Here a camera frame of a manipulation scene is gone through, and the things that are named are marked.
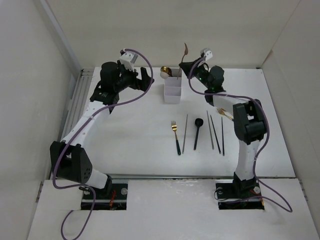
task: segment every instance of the black spoon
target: black spoon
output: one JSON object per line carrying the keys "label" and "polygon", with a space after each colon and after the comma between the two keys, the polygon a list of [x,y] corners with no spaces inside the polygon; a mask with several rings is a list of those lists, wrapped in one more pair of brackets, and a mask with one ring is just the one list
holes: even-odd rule
{"label": "black spoon", "polygon": [[197,149],[199,129],[204,124],[204,120],[202,118],[197,118],[194,121],[194,124],[196,125],[196,135],[195,135],[194,148],[193,148],[193,150],[195,151]]}

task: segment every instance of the black handle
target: black handle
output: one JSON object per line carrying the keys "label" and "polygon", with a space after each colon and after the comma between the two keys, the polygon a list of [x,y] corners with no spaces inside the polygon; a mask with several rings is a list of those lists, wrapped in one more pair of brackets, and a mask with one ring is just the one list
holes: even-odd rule
{"label": "black handle", "polygon": [[180,146],[179,146],[179,141],[178,141],[178,139],[175,140],[175,143],[176,143],[176,150],[177,150],[177,152],[178,152],[178,155],[180,156],[180,155],[181,155],[181,151],[180,151]]}
{"label": "black handle", "polygon": [[193,150],[194,150],[194,151],[197,149],[199,129],[200,129],[200,127],[198,126],[197,129],[196,129],[196,135],[195,135],[195,141],[194,141],[194,147],[193,147]]}

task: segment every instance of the cable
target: cable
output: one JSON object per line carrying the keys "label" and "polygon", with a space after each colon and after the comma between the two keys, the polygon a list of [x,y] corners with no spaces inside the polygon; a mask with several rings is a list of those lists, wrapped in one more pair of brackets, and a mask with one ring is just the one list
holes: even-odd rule
{"label": "cable", "polygon": [[[144,95],[146,95],[146,93],[149,91],[152,83],[153,83],[153,78],[154,78],[154,71],[152,69],[152,66],[150,64],[150,62],[148,61],[148,59],[142,55],[140,52],[134,50],[134,49],[130,49],[130,48],[126,48],[124,49],[125,52],[133,52],[133,53],[136,53],[138,54],[140,57],[142,57],[146,63],[148,64],[149,68],[150,68],[150,71],[151,71],[151,81],[150,81],[150,84],[148,86],[148,88],[146,89],[145,92],[143,92],[140,96],[132,99],[132,100],[129,100],[129,101],[124,101],[124,102],[120,102],[120,103],[116,103],[116,104],[112,104],[112,105],[107,105],[105,107],[102,107],[100,108],[99,110],[97,110],[96,112],[94,112],[90,118],[88,118],[88,120],[79,128],[78,131],[76,131],[76,133],[72,136],[72,138],[70,139],[69,142],[66,143],[65,147],[63,148],[63,150],[61,151],[59,157],[58,157],[58,160],[56,161],[56,164],[54,166],[54,170],[53,170],[53,174],[52,174],[52,183],[53,183],[53,186],[56,188],[56,189],[69,189],[69,188],[74,188],[74,187],[88,187],[92,193],[93,193],[93,200],[92,200],[92,206],[91,206],[91,209],[89,211],[89,214],[88,214],[88,217],[86,218],[85,220],[85,223],[80,231],[80,233],[72,240],[76,240],[80,237],[80,235],[83,233],[83,231],[85,230],[86,228],[86,225],[89,221],[89,218],[93,212],[93,209],[95,207],[95,202],[96,202],[96,192],[95,190],[91,187],[91,186],[88,186],[86,184],[73,184],[73,185],[69,185],[69,186],[58,186],[57,183],[56,183],[56,178],[57,178],[57,172],[58,172],[58,167],[60,165],[60,162],[63,158],[63,156],[65,155],[68,147],[70,146],[70,144],[73,142],[73,140],[79,135],[79,133],[81,133],[81,131],[86,127],[86,125],[93,119],[94,116],[96,116],[98,113],[100,113],[101,111],[103,110],[106,110],[106,109],[109,109],[109,108],[113,108],[113,107],[117,107],[117,106],[121,106],[121,105],[125,105],[125,104],[130,104],[140,98],[142,98]],[[61,236],[63,238],[63,240],[68,240],[65,235],[64,235],[64,231],[63,231],[63,228],[64,228],[64,224],[65,224],[65,221],[67,220],[68,216],[73,212],[73,210],[71,210],[64,218],[64,220],[62,221],[62,224],[61,224],[61,229],[60,229],[60,232],[61,232]]]}
{"label": "cable", "polygon": [[269,200],[270,202],[276,204],[277,206],[279,206],[280,208],[284,209],[285,211],[289,212],[289,213],[292,213],[293,212],[293,209],[291,207],[291,205],[289,204],[289,202],[278,192],[276,191],[275,189],[273,189],[272,187],[268,186],[267,184],[265,184],[264,182],[262,182],[256,175],[256,163],[257,163],[257,158],[259,156],[259,154],[261,153],[261,151],[266,147],[268,141],[269,141],[269,138],[270,138],[270,127],[269,127],[269,123],[268,123],[268,120],[267,120],[267,116],[266,116],[266,113],[265,111],[263,110],[262,106],[255,100],[253,99],[252,97],[248,97],[248,96],[238,96],[238,95],[229,95],[229,94],[223,94],[223,93],[203,93],[203,92],[199,92],[197,90],[195,90],[192,85],[191,85],[191,76],[192,76],[192,72],[194,71],[195,67],[198,66],[198,64],[201,62],[201,61],[205,61],[206,60],[206,57],[202,57],[200,58],[198,61],[196,61],[190,72],[189,72],[189,75],[187,76],[188,78],[188,82],[189,82],[189,86],[191,88],[192,91],[194,91],[196,94],[200,94],[200,95],[204,95],[204,96],[222,96],[222,97],[230,97],[230,98],[234,98],[234,99],[247,99],[247,100],[250,100],[254,103],[255,106],[257,106],[261,112],[262,112],[262,115],[263,115],[263,118],[265,119],[265,128],[266,128],[266,138],[265,138],[265,142],[264,144],[262,145],[262,147],[257,151],[256,155],[254,156],[254,163],[253,163],[253,175],[254,177],[256,178],[256,180],[262,184],[263,186],[265,186],[266,188],[270,189],[271,191],[273,191],[275,194],[277,194],[284,202],[285,204],[289,207],[288,208],[285,208],[284,206],[280,205],[279,203],[277,203],[276,201],[270,199],[269,197],[266,197],[266,196],[252,196],[252,197],[248,197],[248,198],[245,198],[245,199],[240,199],[240,200],[235,200],[235,201],[229,201],[228,203],[239,203],[239,202],[242,202],[242,201],[245,201],[245,200],[249,200],[249,199],[267,199]]}

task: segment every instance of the white container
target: white container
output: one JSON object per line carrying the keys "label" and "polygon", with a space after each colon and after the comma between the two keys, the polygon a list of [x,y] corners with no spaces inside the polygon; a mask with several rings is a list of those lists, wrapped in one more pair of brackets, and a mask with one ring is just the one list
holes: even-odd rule
{"label": "white container", "polygon": [[182,93],[182,70],[179,74],[179,68],[171,68],[171,72],[172,76],[164,80],[164,102],[167,104],[179,104]]}

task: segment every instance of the white wall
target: white wall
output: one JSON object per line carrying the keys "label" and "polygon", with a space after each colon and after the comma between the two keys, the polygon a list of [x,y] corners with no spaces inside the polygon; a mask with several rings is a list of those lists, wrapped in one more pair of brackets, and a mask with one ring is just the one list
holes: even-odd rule
{"label": "white wall", "polygon": [[320,1],[301,0],[262,68],[320,233],[319,43]]}
{"label": "white wall", "polygon": [[[215,64],[260,67],[299,0],[48,0],[83,67],[123,48],[153,66],[176,66],[209,47]],[[138,60],[137,66],[146,65]]]}
{"label": "white wall", "polygon": [[0,239],[23,240],[71,71],[32,0],[0,0]]}

